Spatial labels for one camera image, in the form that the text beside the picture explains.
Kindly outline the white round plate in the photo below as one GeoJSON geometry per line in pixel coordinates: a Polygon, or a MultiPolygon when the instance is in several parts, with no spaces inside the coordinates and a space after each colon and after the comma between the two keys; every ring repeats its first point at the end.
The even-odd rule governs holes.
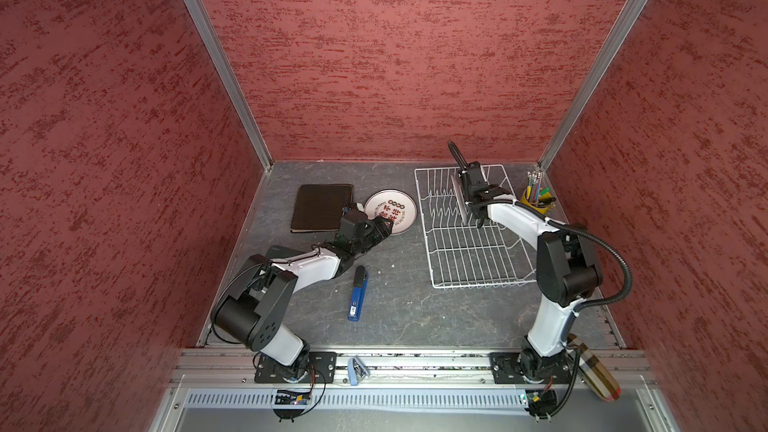
{"type": "Polygon", "coordinates": [[[402,234],[416,222],[418,207],[416,201],[400,190],[382,190],[368,198],[364,212],[369,219],[377,216],[393,222],[392,234],[402,234]]]}
{"type": "Polygon", "coordinates": [[[466,185],[465,174],[458,172],[451,177],[452,186],[457,200],[457,207],[463,225],[468,225],[472,217],[472,201],[466,185]]]}

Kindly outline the dark square plate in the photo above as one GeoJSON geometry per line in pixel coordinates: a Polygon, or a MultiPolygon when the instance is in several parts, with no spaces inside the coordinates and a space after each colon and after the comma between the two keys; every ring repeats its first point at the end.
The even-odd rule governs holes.
{"type": "Polygon", "coordinates": [[[303,184],[290,223],[292,233],[337,231],[344,209],[353,201],[352,184],[303,184]]]}

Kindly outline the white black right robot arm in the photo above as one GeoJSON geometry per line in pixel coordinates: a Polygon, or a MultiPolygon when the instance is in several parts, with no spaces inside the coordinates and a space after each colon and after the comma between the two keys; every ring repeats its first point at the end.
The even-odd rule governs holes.
{"type": "Polygon", "coordinates": [[[478,162],[457,161],[452,178],[464,222],[491,220],[511,230],[536,251],[536,284],[541,301],[519,356],[520,373],[539,383],[565,360],[576,308],[602,283],[594,247],[562,229],[533,207],[490,183],[478,162]]]}

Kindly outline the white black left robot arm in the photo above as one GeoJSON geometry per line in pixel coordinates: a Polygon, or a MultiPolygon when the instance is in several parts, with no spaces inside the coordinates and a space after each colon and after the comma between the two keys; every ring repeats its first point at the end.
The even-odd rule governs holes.
{"type": "Polygon", "coordinates": [[[213,306],[213,330],[271,359],[282,377],[302,380],[311,372],[310,346],[283,324],[293,294],[340,277],[356,259],[390,237],[393,228],[389,218],[370,219],[364,212],[348,210],[333,239],[309,252],[250,257],[213,306]]]}

